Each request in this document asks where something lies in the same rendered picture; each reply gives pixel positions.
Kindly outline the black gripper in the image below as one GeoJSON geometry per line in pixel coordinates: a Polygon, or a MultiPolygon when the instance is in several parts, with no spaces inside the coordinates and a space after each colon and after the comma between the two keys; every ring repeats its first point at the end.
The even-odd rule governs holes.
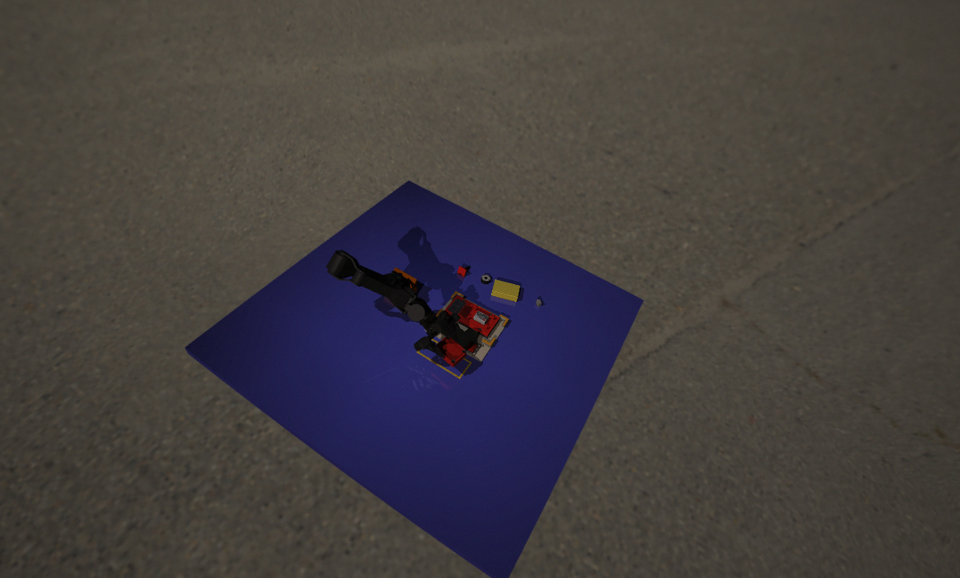
{"type": "MultiPolygon", "coordinates": [[[[425,320],[429,322],[429,320],[431,320],[433,317],[436,317],[436,312],[433,312],[433,311],[429,312],[429,314],[426,314],[424,319],[419,320],[419,325],[424,326],[424,329],[426,330],[424,325],[425,320]]],[[[457,312],[450,315],[449,320],[447,320],[449,325],[446,326],[446,330],[445,330],[445,332],[449,334],[452,340],[454,340],[455,343],[458,343],[458,344],[459,344],[459,341],[457,336],[457,324],[458,324],[457,321],[459,319],[461,318],[459,318],[459,315],[457,314],[457,312]]],[[[417,350],[417,352],[419,350],[430,350],[431,352],[435,352],[435,354],[439,355],[439,357],[445,358],[445,356],[443,355],[443,352],[441,352],[437,347],[437,345],[435,344],[435,341],[432,343],[432,340],[431,340],[439,333],[440,332],[434,332],[433,334],[429,334],[428,332],[426,332],[426,334],[429,334],[429,335],[425,336],[424,338],[419,338],[418,342],[414,344],[415,350],[417,350]]]]}

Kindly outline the olive yellow rectangular block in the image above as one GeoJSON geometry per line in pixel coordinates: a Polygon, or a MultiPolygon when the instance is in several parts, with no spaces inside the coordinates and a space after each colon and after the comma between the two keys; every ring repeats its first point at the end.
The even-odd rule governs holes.
{"type": "Polygon", "coordinates": [[[496,296],[499,299],[517,301],[519,297],[519,289],[519,285],[503,282],[501,279],[495,279],[494,290],[492,290],[491,295],[496,296]]]}

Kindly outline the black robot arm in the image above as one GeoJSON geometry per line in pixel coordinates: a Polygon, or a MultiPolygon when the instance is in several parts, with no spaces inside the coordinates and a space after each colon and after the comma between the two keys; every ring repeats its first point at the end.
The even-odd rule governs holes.
{"type": "MultiPolygon", "coordinates": [[[[352,279],[342,279],[342,281],[349,281],[358,287],[368,288],[387,297],[392,301],[393,306],[403,312],[404,315],[408,312],[408,317],[413,321],[424,319],[426,314],[432,311],[423,299],[418,299],[417,292],[409,286],[411,279],[402,277],[401,273],[396,271],[385,275],[375,273],[370,268],[360,266],[354,256],[342,250],[337,250],[333,254],[327,268],[328,273],[336,279],[352,277],[352,279]]],[[[429,334],[443,332],[444,328],[449,325],[447,320],[449,320],[447,312],[439,312],[438,317],[433,317],[429,322],[425,320],[426,331],[429,334]]]]}

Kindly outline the red car hood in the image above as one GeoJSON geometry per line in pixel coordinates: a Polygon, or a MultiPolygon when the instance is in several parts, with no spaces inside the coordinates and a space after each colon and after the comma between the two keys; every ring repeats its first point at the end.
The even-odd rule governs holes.
{"type": "Polygon", "coordinates": [[[439,348],[439,350],[443,352],[443,355],[445,356],[445,358],[442,358],[442,359],[445,360],[452,367],[457,365],[459,361],[461,361],[466,356],[468,356],[466,355],[466,350],[464,350],[464,348],[461,347],[461,345],[459,345],[458,343],[455,343],[455,341],[452,340],[452,338],[450,338],[449,336],[443,338],[443,340],[441,340],[440,343],[436,345],[439,348]]]}

